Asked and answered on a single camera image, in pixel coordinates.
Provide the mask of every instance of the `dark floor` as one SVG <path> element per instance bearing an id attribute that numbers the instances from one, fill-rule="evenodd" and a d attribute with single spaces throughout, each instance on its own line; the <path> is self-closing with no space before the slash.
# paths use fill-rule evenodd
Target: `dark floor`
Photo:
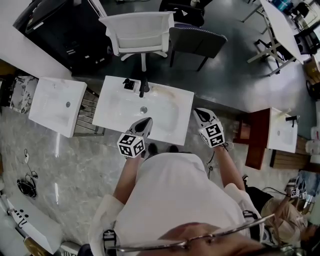
<path id="1" fill-rule="evenodd" d="M 161 0 L 126 2 L 100 0 L 107 15 L 131 12 L 158 11 Z M 196 72 L 203 57 L 175 54 L 170 68 L 170 54 L 163 58 L 154 53 L 147 55 L 147 77 L 150 82 L 193 91 L 198 98 L 232 107 L 245 112 L 254 112 L 269 107 L 279 110 L 291 109 L 291 115 L 300 115 L 298 133 L 310 138 L 310 128 L 316 125 L 316 106 L 306 91 L 302 65 L 298 62 L 285 67 L 280 74 L 266 76 L 275 68 L 275 62 L 259 60 L 247 64 L 246 60 L 258 52 L 254 45 L 257 39 L 269 41 L 267 33 L 261 35 L 265 24 L 254 14 L 245 23 L 240 22 L 255 5 L 244 0 L 213 0 L 205 9 L 202 28 L 223 34 L 228 42 L 215 59 L 209 59 L 202 70 Z M 125 62 L 113 56 L 111 62 L 94 73 L 74 75 L 103 80 L 105 75 L 139 79 L 140 55 Z"/>

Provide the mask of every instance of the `metal rack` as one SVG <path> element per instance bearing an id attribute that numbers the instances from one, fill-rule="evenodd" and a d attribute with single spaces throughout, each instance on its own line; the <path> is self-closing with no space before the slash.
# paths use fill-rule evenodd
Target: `metal rack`
<path id="1" fill-rule="evenodd" d="M 73 136 L 86 137 L 105 135 L 106 128 L 92 124 L 98 99 L 99 95 L 96 92 L 90 88 L 86 88 L 76 120 Z"/>

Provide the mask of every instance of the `person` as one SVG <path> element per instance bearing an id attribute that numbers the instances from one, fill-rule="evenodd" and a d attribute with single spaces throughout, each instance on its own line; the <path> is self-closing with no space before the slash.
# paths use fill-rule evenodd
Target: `person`
<path id="1" fill-rule="evenodd" d="M 249 179 L 247 175 L 244 175 L 242 179 L 245 184 L 245 191 L 260 215 L 265 217 L 272 213 L 275 214 L 276 218 L 268 219 L 265 225 L 271 229 L 275 236 L 274 227 L 277 227 L 281 242 L 306 250 L 313 246 L 314 242 L 312 241 L 315 240 L 315 236 L 319 237 L 316 234 L 319 234 L 320 229 L 317 225 L 309 223 L 306 217 L 290 203 L 290 196 L 286 195 L 283 200 L 274 198 L 269 193 L 254 186 L 247 186 Z"/>
<path id="2" fill-rule="evenodd" d="M 141 256 L 279 255 L 244 229 L 247 217 L 256 216 L 262 237 L 264 219 L 227 150 L 213 150 L 224 189 L 207 178 L 197 155 L 174 146 L 158 153 L 152 145 L 140 167 L 140 155 L 128 158 L 113 195 L 103 198 L 91 221 L 92 254 L 114 255 L 117 249 Z"/>

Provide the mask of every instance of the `gray chair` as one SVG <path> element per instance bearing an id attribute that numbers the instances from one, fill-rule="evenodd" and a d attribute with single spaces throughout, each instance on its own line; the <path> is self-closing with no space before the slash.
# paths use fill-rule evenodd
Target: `gray chair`
<path id="1" fill-rule="evenodd" d="M 228 41 L 224 35 L 216 34 L 199 27 L 176 24 L 169 29 L 172 53 L 170 67 L 175 58 L 175 52 L 183 52 L 204 56 L 197 71 L 201 70 L 208 58 L 214 58 Z"/>

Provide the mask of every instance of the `sink basin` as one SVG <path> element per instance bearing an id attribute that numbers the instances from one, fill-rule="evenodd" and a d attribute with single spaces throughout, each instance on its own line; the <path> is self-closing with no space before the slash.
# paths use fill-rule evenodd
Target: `sink basin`
<path id="1" fill-rule="evenodd" d="M 84 82 L 41 77 L 35 89 L 29 119 L 72 137 L 86 88 Z"/>
<path id="2" fill-rule="evenodd" d="M 93 124 L 125 132 L 136 121 L 151 117 L 150 139 L 184 145 L 194 93 L 149 82 L 150 91 L 139 97 L 141 82 L 124 89 L 125 78 L 106 76 L 97 103 Z"/>
<path id="3" fill-rule="evenodd" d="M 295 153 L 298 135 L 298 124 L 286 121 L 290 115 L 271 108 L 267 148 Z"/>

